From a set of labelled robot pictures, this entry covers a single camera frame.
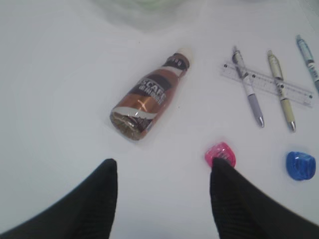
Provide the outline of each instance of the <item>white desk surface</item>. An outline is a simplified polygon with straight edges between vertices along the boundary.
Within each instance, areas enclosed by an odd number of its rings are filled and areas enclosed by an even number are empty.
[[[193,0],[174,17],[146,22],[85,1],[0,3],[0,232],[112,157],[119,174],[112,239],[218,238],[203,155],[222,140],[242,175],[319,224],[319,174],[297,182],[285,169],[289,151],[319,159],[319,98],[295,43],[301,34],[319,61],[319,17],[303,0]],[[220,76],[234,44],[263,72],[271,48],[287,81],[315,92],[312,109],[292,104],[296,133],[278,99],[258,91],[266,124],[259,128],[242,86]],[[145,140],[124,139],[108,123],[110,110],[185,45],[195,60],[172,105]]]

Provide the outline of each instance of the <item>clear ruler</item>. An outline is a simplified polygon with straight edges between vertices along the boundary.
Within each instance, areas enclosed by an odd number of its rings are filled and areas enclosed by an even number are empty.
[[[246,70],[251,75],[251,85],[255,89],[260,89],[262,91],[278,96],[278,90],[276,87],[275,79],[273,77],[250,70],[248,68],[246,68]],[[222,65],[221,75],[242,83],[242,80],[238,77],[238,73],[234,63],[224,63]],[[285,88],[287,98],[289,100],[299,103],[303,106],[313,106],[313,92],[287,82],[283,83],[283,88]]]

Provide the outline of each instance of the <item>coffee bottle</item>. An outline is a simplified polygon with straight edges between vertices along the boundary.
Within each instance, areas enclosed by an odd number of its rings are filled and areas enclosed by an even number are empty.
[[[142,139],[170,104],[191,59],[191,50],[181,48],[163,66],[140,79],[112,109],[113,125],[132,140]]]

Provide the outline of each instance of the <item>pencil sharpener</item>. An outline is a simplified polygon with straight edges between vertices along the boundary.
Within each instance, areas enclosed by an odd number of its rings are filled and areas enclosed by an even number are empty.
[[[309,180],[316,172],[316,160],[309,154],[290,152],[287,155],[286,167],[288,174],[297,181]]]
[[[205,160],[210,167],[213,167],[214,158],[225,159],[232,167],[236,165],[236,157],[228,144],[221,142],[212,146],[205,153]]]

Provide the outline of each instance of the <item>pink pencil sharpener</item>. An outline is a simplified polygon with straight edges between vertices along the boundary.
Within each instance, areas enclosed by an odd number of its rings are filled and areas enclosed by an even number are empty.
[[[212,146],[205,153],[205,160],[210,167],[213,166],[214,158],[222,158],[229,162],[232,167],[236,165],[236,157],[231,148],[224,142]]]

